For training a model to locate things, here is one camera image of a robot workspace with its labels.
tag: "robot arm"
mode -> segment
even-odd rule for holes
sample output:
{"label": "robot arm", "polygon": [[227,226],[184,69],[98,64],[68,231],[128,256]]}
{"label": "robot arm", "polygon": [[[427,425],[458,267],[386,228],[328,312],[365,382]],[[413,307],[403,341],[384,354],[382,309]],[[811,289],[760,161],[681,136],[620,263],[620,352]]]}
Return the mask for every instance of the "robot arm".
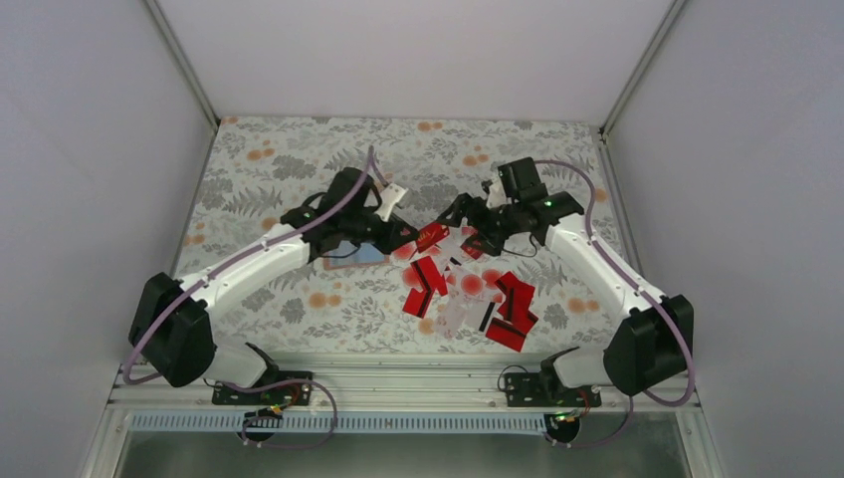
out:
{"label": "robot arm", "polygon": [[[532,158],[499,167],[498,176],[483,187],[486,199],[461,194],[439,221],[457,227],[467,219],[478,231],[467,245],[493,256],[504,251],[512,235],[531,234],[574,269],[598,296],[616,328],[609,344],[563,351],[542,362],[540,379],[549,398],[571,388],[606,383],[632,396],[686,369],[677,341],[645,294],[659,301],[689,349],[692,306],[683,296],[666,297],[602,238],[590,238],[583,207],[568,193],[549,195]],[[595,242],[616,268],[597,252]],[[616,269],[633,278],[635,287]]]}
{"label": "robot arm", "polygon": [[[266,354],[252,344],[215,343],[211,323],[273,278],[322,257],[341,241],[355,246],[369,243],[390,254],[415,240],[418,231],[392,212],[405,190],[391,184],[379,193],[370,177],[329,219],[305,233],[296,233],[338,204],[360,174],[358,169],[345,168],[325,193],[290,210],[267,234],[213,266],[175,280],[164,273],[149,279],[129,341],[137,346],[159,315],[185,291],[193,290],[143,347],[143,355],[155,369],[173,386],[201,377],[242,387],[275,381],[278,368]],[[367,206],[370,192],[376,204]],[[318,207],[311,207],[319,196]]]}

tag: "glass panel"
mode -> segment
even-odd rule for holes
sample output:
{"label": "glass panel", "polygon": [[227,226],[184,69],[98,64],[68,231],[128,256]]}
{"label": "glass panel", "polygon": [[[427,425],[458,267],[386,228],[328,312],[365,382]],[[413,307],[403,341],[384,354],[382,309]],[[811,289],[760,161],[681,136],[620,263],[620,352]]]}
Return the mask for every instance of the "glass panel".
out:
{"label": "glass panel", "polygon": [[[578,442],[602,438],[622,416],[595,413]],[[306,452],[243,446],[234,433],[136,432],[124,448],[122,478],[342,476],[443,477],[691,476],[672,413],[636,413],[615,441],[585,450],[554,449],[520,435],[340,434]],[[277,436],[305,443],[310,434]]]}

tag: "floral pattern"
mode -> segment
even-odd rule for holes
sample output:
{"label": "floral pattern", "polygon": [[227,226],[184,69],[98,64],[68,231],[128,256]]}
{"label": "floral pattern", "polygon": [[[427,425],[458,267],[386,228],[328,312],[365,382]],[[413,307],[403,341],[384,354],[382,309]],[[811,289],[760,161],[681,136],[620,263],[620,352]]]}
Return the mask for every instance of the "floral pattern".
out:
{"label": "floral pattern", "polygon": [[[481,181],[503,163],[528,155],[572,162],[599,188],[596,230],[620,249],[601,166],[584,123],[228,117],[221,122],[199,187],[178,275],[214,264],[254,241],[287,210],[325,191],[338,170],[362,167],[370,144],[387,180],[410,189],[397,212],[419,228],[458,193],[483,194]],[[540,172],[549,191],[566,190],[587,202],[586,185],[569,171],[542,166]],[[527,237],[512,238],[508,248],[533,253]],[[437,298],[424,320],[402,312],[409,291],[402,273],[418,257],[394,253],[383,264],[331,270],[316,260],[246,297],[214,324],[214,334],[241,338],[268,352],[512,352],[465,328],[450,339],[435,333],[433,319],[447,297]],[[523,352],[553,353],[605,341],[614,332],[594,295],[546,250],[527,258],[482,257],[465,266],[479,277],[488,270],[513,271],[536,286],[530,308],[539,323]]]}

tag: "white wall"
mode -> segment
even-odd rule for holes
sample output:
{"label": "white wall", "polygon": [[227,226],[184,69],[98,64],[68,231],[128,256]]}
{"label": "white wall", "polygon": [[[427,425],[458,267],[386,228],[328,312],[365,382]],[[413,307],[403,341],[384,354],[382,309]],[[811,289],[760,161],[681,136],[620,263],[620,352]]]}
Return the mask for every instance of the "white wall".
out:
{"label": "white wall", "polygon": [[0,468],[75,476],[211,129],[140,1],[0,19]]}
{"label": "white wall", "polygon": [[671,0],[159,0],[218,115],[601,124]]}
{"label": "white wall", "polygon": [[728,473],[841,476],[844,3],[693,1],[611,133]]}

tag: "vent grille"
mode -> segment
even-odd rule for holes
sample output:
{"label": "vent grille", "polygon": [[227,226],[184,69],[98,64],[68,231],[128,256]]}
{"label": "vent grille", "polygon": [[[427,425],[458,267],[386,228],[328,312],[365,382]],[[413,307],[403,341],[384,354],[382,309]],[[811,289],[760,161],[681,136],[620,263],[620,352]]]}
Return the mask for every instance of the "vent grille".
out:
{"label": "vent grille", "polygon": [[[244,412],[137,411],[134,431],[240,431]],[[342,412],[336,433],[504,433],[536,435],[544,430],[540,413],[370,413]],[[286,412],[250,430],[318,433],[329,429],[330,413]]]}

